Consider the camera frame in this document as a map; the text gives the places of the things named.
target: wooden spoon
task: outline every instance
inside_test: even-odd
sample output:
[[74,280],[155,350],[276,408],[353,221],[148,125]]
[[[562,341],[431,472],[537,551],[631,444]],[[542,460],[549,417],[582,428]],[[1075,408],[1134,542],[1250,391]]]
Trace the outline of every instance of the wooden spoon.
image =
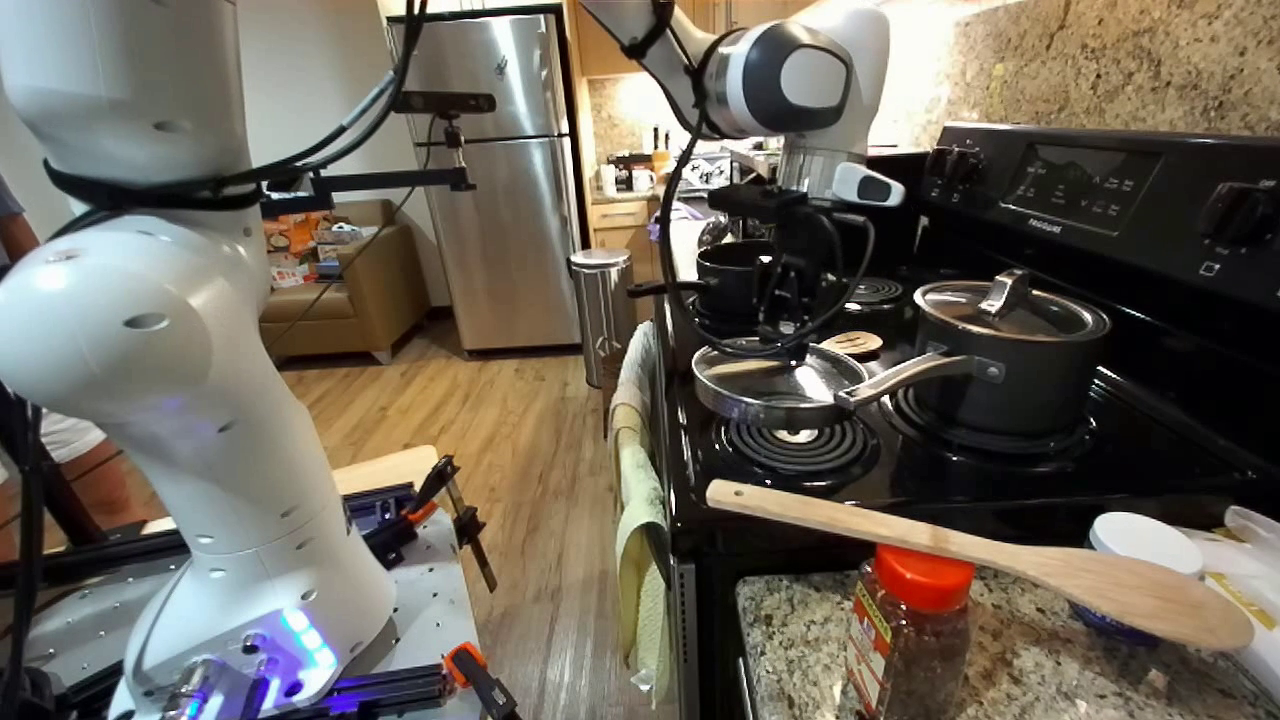
[[1199,580],[1146,558],[1105,555],[1089,549],[1001,542],[888,511],[867,511],[735,480],[712,480],[707,503],[735,514],[759,514],[774,522],[1001,568],[1031,582],[1055,586],[1101,615],[1112,615],[1127,627],[1175,645],[1207,653],[1235,653],[1250,645],[1250,624],[1243,610],[1235,610]]

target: pan handle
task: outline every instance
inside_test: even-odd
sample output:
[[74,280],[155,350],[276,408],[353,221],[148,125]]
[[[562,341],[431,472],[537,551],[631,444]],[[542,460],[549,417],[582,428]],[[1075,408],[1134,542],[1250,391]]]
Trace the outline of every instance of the pan handle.
[[966,374],[966,371],[988,371],[988,362],[980,355],[941,355],[941,350],[922,350],[910,355],[905,362],[890,362],[888,371],[876,371],[859,384],[849,384],[836,391],[840,408],[856,413],[867,400],[878,400],[885,391],[920,384],[920,379],[934,379],[934,374]]

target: orange lid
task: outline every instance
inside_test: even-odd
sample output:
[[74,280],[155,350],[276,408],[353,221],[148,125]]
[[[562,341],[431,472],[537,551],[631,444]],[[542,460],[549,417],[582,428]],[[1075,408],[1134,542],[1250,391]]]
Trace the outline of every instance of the orange lid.
[[970,563],[885,542],[876,549],[872,571],[878,586],[910,610],[951,610],[970,582]]

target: spice jar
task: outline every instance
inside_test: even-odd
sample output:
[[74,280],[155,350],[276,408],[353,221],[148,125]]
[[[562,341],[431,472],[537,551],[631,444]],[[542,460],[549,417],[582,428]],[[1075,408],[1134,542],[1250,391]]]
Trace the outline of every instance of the spice jar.
[[955,715],[970,563],[876,549],[851,582],[849,683],[859,715]]

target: stove knob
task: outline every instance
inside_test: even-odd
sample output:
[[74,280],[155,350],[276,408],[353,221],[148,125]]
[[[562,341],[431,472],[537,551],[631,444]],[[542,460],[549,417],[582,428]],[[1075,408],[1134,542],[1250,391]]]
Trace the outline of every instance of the stove knob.
[[948,182],[980,182],[988,170],[983,152],[980,148],[951,148],[948,156]]
[[1199,206],[1199,238],[1221,253],[1268,246],[1280,234],[1280,187],[1276,180],[1261,182],[1216,182]]

